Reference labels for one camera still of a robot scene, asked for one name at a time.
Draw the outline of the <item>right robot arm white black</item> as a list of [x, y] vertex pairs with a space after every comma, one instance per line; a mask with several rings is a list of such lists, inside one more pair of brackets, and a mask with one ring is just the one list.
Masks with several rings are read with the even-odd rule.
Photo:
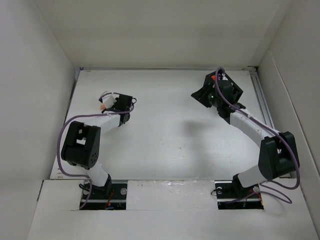
[[258, 147], [257, 164], [233, 176], [223, 189], [235, 202], [251, 197], [254, 188], [265, 182], [300, 170], [295, 137], [289, 131], [280, 132], [256, 119], [239, 103], [243, 90], [230, 78], [206, 76], [203, 86], [191, 97], [206, 108], [215, 107], [229, 125], [249, 137]]

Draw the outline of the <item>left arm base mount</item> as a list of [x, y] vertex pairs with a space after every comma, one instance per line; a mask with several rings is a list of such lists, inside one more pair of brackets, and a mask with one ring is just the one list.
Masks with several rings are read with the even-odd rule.
[[80, 183], [78, 186], [82, 191], [80, 210], [126, 210], [128, 181], [112, 180], [109, 177], [104, 186], [93, 185], [90, 195], [90, 184], [87, 181]]

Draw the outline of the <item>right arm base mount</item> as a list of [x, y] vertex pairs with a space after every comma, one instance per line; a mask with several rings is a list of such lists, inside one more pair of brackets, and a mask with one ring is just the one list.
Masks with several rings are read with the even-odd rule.
[[214, 189], [210, 194], [216, 197], [219, 210], [264, 209], [260, 187], [257, 184], [236, 190], [231, 180], [218, 180], [214, 182]]

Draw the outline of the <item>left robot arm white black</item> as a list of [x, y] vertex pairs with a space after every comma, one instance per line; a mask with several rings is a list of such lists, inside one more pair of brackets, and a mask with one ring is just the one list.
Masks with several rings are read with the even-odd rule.
[[112, 179], [99, 163], [101, 136], [130, 120], [137, 99], [131, 95], [106, 92], [98, 100], [99, 113], [74, 116], [65, 124], [68, 129], [59, 160], [85, 169], [86, 174], [68, 173], [67, 176], [87, 178], [88, 183], [80, 187], [104, 199], [111, 194]]

